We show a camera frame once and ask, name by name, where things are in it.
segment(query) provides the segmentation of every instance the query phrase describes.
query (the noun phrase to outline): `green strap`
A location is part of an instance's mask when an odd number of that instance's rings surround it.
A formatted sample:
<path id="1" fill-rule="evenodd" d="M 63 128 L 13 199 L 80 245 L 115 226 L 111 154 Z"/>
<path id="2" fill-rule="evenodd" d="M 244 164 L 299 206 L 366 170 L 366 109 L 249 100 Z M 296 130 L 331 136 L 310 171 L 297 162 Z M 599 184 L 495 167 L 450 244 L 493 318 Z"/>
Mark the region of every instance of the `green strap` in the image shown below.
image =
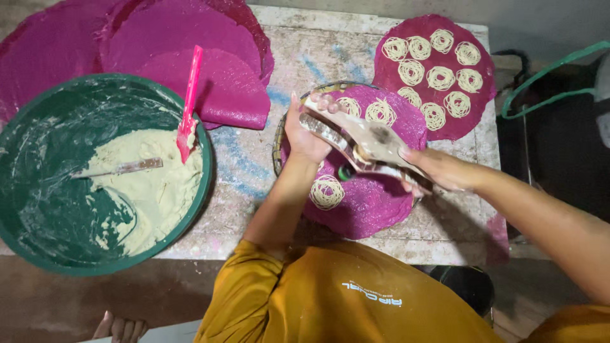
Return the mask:
<path id="1" fill-rule="evenodd" d="M 581 90 L 573 90 L 570 92 L 564 92 L 561 94 L 557 94 L 545 101 L 542 101 L 539 104 L 536 104 L 528 109 L 525 109 L 521 112 L 519 112 L 516 115 L 510 116 L 508 115 L 508 110 L 511 108 L 511 103 L 512 101 L 517 97 L 517 95 L 525 88 L 529 87 L 529 85 L 531 85 L 532 83 L 534 83 L 534 81 L 540 79 L 542 76 L 545 76 L 546 74 L 548 74 L 551 70 L 554 70 L 557 67 L 560 67 L 566 63 L 570 63 L 573 62 L 574 60 L 578 60 L 584 56 L 587 56 L 589 54 L 592 54 L 595 51 L 598 50 L 602 50 L 602 49 L 608 49 L 610 48 L 610 42 L 609 41 L 601 41 L 598 42 L 596 44 L 593 44 L 591 46 L 588 46 L 582 50 L 579 51 L 575 51 L 567 56 L 565 56 L 564 58 L 562 58 L 561 60 L 556 61 L 555 63 L 545 67 L 543 70 L 540 70 L 536 75 L 534 75 L 533 77 L 529 78 L 527 81 L 525 81 L 521 86 L 519 86 L 517 89 L 514 90 L 514 92 L 511 93 L 511 95 L 506 99 L 506 101 L 504 102 L 504 106 L 502 106 L 502 118 L 504 119 L 516 119 L 516 118 L 520 118 L 528 113 L 530 113 L 533 110 L 536 110 L 544 105 L 553 103 L 559 99 L 563 99 L 567 96 L 572 96 L 572 95 L 578 95 L 578 94 L 595 94 L 595 88 L 585 88 L 585 89 L 581 89 Z"/>

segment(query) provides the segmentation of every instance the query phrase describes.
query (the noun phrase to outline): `hand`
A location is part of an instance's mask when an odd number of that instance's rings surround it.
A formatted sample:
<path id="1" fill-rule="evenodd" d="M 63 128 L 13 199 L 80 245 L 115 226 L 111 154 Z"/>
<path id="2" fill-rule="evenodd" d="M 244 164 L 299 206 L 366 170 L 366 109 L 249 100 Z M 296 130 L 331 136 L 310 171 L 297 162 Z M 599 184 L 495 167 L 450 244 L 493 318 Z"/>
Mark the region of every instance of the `hand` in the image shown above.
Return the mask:
<path id="1" fill-rule="evenodd" d="M 330 95 L 321 95 L 312 92 L 311 100 L 318 103 L 318 108 L 328 110 L 330 113 L 339 111 L 340 104 L 336 103 Z M 314 136 L 301 126 L 299 122 L 299 107 L 301 103 L 295 92 L 290 95 L 290 108 L 286 115 L 284 131 L 290 142 L 290 157 L 303 158 L 305 161 L 320 164 L 322 160 L 331 152 L 332 148 L 324 140 Z"/>
<path id="2" fill-rule="evenodd" d="M 434 149 L 419 151 L 407 148 L 398 153 L 405 161 L 420 167 L 432 181 L 447 190 L 475 190 L 482 181 L 481 173 L 486 169 Z M 407 192 L 413 192 L 415 197 L 429 193 L 418 185 L 405 182 L 403 186 Z"/>
<path id="3" fill-rule="evenodd" d="M 112 343 L 136 343 L 147 331 L 148 325 L 143 320 L 125 320 L 106 311 L 93 339 L 112 335 Z"/>

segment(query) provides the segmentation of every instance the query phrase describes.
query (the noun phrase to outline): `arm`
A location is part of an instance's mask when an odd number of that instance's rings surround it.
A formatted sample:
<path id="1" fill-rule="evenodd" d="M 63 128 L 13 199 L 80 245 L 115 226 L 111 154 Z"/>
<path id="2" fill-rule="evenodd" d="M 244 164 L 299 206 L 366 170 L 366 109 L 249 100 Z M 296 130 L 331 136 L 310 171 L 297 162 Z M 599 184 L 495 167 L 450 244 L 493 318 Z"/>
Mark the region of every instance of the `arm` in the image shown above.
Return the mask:
<path id="1" fill-rule="evenodd" d="M 312 94 L 311 99 L 319 103 L 320 109 L 328 109 L 330 113 L 339 110 L 340 105 L 330 96 Z M 292 242 L 318 166 L 331 151 L 330 145 L 301 126 L 299 106 L 299 99 L 292 92 L 284 125 L 290 142 L 290 156 L 243 234 L 245 240 L 278 259 L 284 257 L 286 248 Z"/>
<path id="2" fill-rule="evenodd" d="M 448 190 L 470 190 L 549 255 L 587 295 L 610 305 L 610 224 L 501 171 L 428 149 L 403 151 Z"/>
<path id="3" fill-rule="evenodd" d="M 339 109 L 332 98 L 312 95 L 321 109 Z M 268 317 L 268 302 L 282 272 L 281 259 L 292 242 L 319 163 L 331 147 L 299 123 L 294 92 L 284 126 L 290 157 L 242 241 L 218 272 L 212 301 L 195 342 L 258 342 Z"/>

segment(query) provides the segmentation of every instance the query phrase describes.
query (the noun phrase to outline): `mustard yellow shirt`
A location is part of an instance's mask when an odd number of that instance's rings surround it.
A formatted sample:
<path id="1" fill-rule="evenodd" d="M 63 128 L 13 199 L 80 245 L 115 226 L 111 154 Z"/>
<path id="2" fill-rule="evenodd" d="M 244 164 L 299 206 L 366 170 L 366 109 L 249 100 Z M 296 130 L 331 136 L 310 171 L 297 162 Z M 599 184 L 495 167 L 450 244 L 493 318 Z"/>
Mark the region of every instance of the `mustard yellow shirt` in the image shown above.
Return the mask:
<path id="1" fill-rule="evenodd" d="M 290 258 L 242 240 L 194 342 L 501 342 L 449 288 L 365 245 L 307 247 Z M 526 342 L 610 342 L 609 323 L 607 307 L 579 306 Z"/>

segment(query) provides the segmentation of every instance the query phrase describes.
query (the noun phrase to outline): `spatula handle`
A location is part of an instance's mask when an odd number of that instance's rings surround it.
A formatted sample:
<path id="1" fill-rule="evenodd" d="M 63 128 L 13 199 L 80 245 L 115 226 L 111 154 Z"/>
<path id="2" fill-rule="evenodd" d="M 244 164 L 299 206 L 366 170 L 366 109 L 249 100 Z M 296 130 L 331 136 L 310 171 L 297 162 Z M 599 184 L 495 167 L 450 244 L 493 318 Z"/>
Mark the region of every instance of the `spatula handle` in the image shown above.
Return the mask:
<path id="1" fill-rule="evenodd" d="M 195 92 L 197 91 L 197 82 L 199 82 L 199 69 L 201 67 L 201 56 L 203 49 L 199 45 L 195 45 L 193 51 L 193 63 L 191 64 L 191 72 L 188 77 L 187 97 L 184 101 L 184 112 L 182 113 L 182 122 L 187 123 L 193 115 L 193 107 L 195 106 Z"/>

